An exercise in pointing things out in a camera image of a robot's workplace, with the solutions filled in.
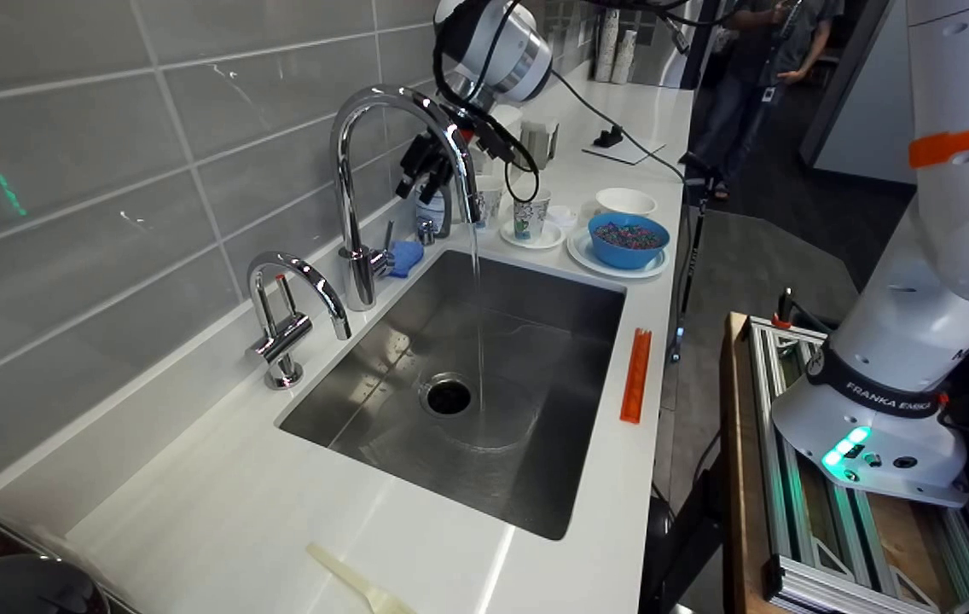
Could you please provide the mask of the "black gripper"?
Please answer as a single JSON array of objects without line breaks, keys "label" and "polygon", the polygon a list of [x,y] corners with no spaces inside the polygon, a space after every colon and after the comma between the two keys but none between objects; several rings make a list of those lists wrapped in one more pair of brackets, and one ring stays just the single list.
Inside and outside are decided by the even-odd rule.
[{"label": "black gripper", "polygon": [[419,191],[430,203],[435,191],[448,191],[452,180],[449,149],[435,138],[416,138],[408,149],[400,157],[397,194],[405,197]]}]

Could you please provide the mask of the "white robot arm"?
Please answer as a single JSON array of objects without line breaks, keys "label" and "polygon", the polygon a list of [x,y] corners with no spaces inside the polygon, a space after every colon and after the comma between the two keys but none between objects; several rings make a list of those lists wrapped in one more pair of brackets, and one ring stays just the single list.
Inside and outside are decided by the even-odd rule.
[{"label": "white robot arm", "polygon": [[940,382],[969,355],[969,0],[908,0],[905,30],[914,203],[770,419],[837,485],[963,508]]}]

